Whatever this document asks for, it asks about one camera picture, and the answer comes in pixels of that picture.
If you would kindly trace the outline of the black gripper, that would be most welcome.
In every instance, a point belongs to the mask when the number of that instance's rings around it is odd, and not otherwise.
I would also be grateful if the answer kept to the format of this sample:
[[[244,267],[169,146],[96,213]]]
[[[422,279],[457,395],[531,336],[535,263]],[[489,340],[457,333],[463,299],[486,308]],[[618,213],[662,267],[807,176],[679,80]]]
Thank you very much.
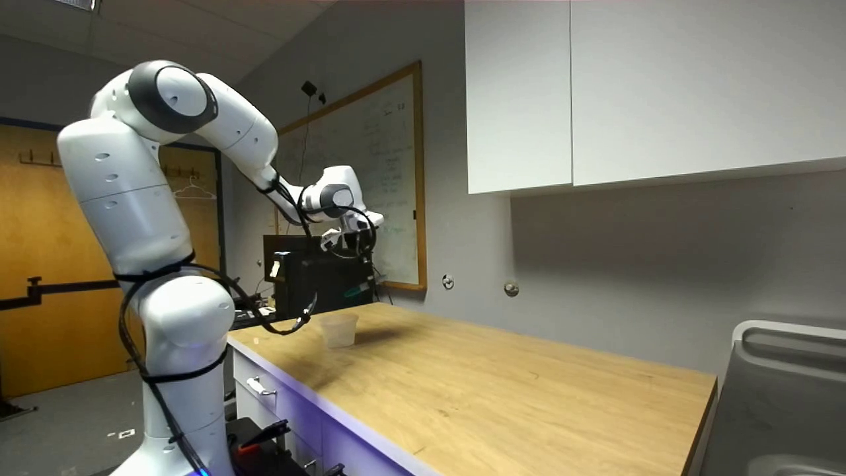
[[[370,263],[376,250],[376,230],[362,227],[362,230],[343,234],[330,227],[321,236],[321,250],[338,259]]]

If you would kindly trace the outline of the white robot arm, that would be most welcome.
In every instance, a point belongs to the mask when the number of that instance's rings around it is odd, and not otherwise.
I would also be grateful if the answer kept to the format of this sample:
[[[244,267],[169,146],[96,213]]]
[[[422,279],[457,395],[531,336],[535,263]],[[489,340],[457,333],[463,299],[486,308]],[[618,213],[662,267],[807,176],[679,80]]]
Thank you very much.
[[[159,149],[198,135],[265,194],[289,223],[334,221],[343,236],[374,234],[352,166],[294,186],[274,166],[273,123],[223,80],[175,61],[142,61],[105,83],[91,115],[58,132],[66,182],[136,312],[145,347],[142,441],[112,476],[236,476],[225,423],[232,283],[194,263],[190,230],[163,178]]]

